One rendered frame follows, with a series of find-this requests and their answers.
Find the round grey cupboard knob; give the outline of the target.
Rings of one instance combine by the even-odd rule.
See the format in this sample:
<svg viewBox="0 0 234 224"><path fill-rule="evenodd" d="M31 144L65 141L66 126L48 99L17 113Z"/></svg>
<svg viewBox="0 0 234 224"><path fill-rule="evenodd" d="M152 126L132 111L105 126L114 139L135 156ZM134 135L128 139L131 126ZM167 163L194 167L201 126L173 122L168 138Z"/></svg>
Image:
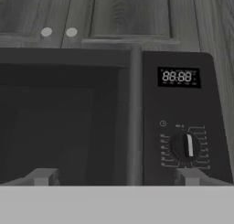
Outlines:
<svg viewBox="0 0 234 224"><path fill-rule="evenodd" d="M70 27L66 31L66 35L68 37L75 37L78 33L78 30L75 27Z"/></svg>
<svg viewBox="0 0 234 224"><path fill-rule="evenodd" d="M41 36L42 37L49 37L52 34L53 30L50 27L44 27L41 30Z"/></svg>

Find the dark wood cupboard door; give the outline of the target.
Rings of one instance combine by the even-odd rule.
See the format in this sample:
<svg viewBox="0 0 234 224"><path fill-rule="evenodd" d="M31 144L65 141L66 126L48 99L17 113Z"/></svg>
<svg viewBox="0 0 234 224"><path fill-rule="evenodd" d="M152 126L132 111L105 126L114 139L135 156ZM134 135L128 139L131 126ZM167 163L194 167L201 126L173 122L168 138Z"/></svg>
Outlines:
<svg viewBox="0 0 234 224"><path fill-rule="evenodd" d="M0 48L60 48L70 0L0 0ZM41 30L50 27L49 37Z"/></svg>
<svg viewBox="0 0 234 224"><path fill-rule="evenodd" d="M195 0L70 0L62 47L198 52Z"/></svg>

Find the black microwave dial knob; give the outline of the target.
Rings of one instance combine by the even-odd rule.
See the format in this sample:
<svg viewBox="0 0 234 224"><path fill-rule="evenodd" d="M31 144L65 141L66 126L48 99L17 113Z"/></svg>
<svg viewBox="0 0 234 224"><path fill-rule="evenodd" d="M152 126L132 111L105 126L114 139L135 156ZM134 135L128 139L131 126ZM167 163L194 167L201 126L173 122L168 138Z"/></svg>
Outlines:
<svg viewBox="0 0 234 224"><path fill-rule="evenodd" d="M170 148L181 162L192 162L196 160L200 153L200 143L191 133L177 133L172 136Z"/></svg>

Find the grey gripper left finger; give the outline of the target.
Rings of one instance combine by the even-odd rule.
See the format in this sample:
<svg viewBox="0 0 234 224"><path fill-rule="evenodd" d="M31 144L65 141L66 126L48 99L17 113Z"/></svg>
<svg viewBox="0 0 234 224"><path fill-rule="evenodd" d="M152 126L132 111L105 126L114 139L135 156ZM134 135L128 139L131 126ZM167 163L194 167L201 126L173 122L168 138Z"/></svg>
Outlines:
<svg viewBox="0 0 234 224"><path fill-rule="evenodd" d="M3 183L3 186L59 186L57 168L36 168L27 176Z"/></svg>

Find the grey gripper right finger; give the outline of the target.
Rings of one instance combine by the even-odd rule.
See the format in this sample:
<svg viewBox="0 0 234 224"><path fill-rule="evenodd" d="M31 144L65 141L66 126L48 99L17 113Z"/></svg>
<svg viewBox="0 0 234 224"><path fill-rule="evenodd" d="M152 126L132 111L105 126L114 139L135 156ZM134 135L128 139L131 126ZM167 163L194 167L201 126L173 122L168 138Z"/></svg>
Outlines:
<svg viewBox="0 0 234 224"><path fill-rule="evenodd" d="M177 168L175 171L175 184L177 186L224 186L229 187L231 183L207 176L197 168Z"/></svg>

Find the black microwave oven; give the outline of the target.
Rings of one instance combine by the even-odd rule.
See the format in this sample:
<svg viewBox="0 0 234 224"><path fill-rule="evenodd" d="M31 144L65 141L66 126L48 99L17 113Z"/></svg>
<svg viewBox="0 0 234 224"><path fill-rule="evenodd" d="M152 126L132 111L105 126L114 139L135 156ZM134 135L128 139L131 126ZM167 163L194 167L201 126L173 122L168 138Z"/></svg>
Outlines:
<svg viewBox="0 0 234 224"><path fill-rule="evenodd" d="M192 162L172 136L200 143ZM177 168L232 183L211 55L0 48L0 186L57 168L61 186L173 186Z"/></svg>

